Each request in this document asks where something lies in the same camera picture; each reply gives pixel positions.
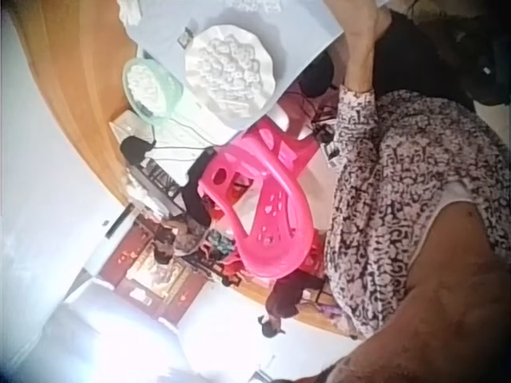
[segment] table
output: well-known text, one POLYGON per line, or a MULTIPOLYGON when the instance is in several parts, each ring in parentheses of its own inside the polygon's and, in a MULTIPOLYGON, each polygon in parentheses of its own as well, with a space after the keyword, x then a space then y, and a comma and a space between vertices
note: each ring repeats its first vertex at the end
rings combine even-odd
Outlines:
POLYGON ((178 37, 188 27, 194 34, 210 26, 232 24, 252 32, 273 57, 275 94, 258 114, 224 121, 240 131, 249 128, 277 102, 298 75, 341 33, 323 0, 282 0, 282 12, 245 13, 221 0, 139 0, 142 19, 128 35, 157 59, 183 85, 184 50, 178 37))

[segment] hand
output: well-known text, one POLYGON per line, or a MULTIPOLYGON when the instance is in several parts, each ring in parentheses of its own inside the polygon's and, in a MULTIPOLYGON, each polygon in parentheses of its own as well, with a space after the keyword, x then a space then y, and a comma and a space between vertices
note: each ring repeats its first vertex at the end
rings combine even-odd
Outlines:
POLYGON ((348 43, 352 40, 374 44, 378 24, 375 0, 323 0, 344 29, 348 43))

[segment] black pants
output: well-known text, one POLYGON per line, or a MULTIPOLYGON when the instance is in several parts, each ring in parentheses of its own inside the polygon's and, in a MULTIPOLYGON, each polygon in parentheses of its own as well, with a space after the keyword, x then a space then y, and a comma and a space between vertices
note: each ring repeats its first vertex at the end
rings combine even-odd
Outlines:
POLYGON ((440 58, 434 43, 405 15, 396 12, 392 12, 392 24, 376 42, 373 84, 377 99, 405 89, 474 110, 456 73, 440 58))

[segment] green plastic bowl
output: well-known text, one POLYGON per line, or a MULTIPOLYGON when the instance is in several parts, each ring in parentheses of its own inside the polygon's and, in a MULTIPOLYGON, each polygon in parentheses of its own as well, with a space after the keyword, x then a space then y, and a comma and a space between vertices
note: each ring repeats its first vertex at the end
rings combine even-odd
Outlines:
POLYGON ((183 85, 160 64, 149 58, 132 58, 126 62, 122 71, 122 85, 125 89, 125 95, 133 110, 145 121, 151 125, 162 125, 168 121, 177 103, 183 96, 183 85), (156 116, 140 102, 135 101, 131 90, 128 87, 128 72, 134 65, 143 65, 148 68, 155 76, 158 84, 163 90, 167 104, 167 112, 164 116, 156 116))

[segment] white plate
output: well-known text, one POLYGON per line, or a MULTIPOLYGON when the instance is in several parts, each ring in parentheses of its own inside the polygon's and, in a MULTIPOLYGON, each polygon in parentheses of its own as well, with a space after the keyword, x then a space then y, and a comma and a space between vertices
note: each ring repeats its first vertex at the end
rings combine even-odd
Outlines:
POLYGON ((206 106, 218 117, 225 120, 248 118, 257 114, 271 99, 275 92, 275 78, 273 77, 273 60, 263 47, 257 36, 242 30, 237 26, 213 26, 193 38, 192 44, 185 52, 186 79, 193 93, 206 104, 206 106), (259 62, 259 75, 261 76, 262 90, 251 101, 248 108, 243 112, 232 109, 222 109, 217 101, 209 93, 206 84, 201 80, 199 63, 201 62, 200 50, 209 46, 213 39, 224 40, 233 35, 239 43, 249 44, 255 50, 255 59, 259 62))

